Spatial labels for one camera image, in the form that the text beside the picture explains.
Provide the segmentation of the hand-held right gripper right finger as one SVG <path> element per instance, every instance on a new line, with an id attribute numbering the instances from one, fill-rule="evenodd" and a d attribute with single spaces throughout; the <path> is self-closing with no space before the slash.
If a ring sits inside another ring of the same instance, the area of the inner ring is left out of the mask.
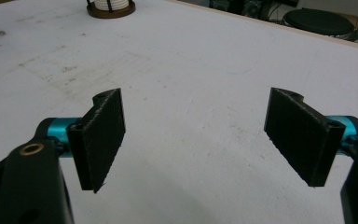
<path id="1" fill-rule="evenodd" d="M 279 88 L 270 90 L 264 131 L 310 187 L 325 184 L 336 154 L 358 134 L 349 117 L 325 116 L 302 95 Z"/>

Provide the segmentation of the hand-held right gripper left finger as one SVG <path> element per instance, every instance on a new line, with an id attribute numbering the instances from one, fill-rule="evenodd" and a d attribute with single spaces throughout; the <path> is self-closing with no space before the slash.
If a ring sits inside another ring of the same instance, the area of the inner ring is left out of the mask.
<path id="1" fill-rule="evenodd" d="M 73 158 L 80 186 L 94 193 L 103 186 L 126 132 L 121 89 L 98 93 L 81 118 L 48 120 L 47 138 L 59 142 L 61 157 Z"/>

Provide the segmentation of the brown wooden cup holder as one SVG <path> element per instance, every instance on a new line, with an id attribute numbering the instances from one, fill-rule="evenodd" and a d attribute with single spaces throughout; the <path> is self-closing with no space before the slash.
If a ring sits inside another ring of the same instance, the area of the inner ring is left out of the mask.
<path id="1" fill-rule="evenodd" d="M 94 0 L 86 0 L 87 1 L 87 11 L 89 15 L 93 18 L 97 19 L 116 19 L 130 15 L 136 10 L 136 5 L 133 0 L 129 0 L 130 4 L 120 10 L 112 10 L 103 11 L 95 7 Z"/>

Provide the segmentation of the dark equipment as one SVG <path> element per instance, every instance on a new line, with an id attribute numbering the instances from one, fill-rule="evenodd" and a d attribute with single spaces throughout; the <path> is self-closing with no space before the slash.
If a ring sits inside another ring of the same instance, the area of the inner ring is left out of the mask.
<path id="1" fill-rule="evenodd" d="M 209 0 L 209 8 L 268 21 L 281 5 L 296 7 L 299 0 Z"/>

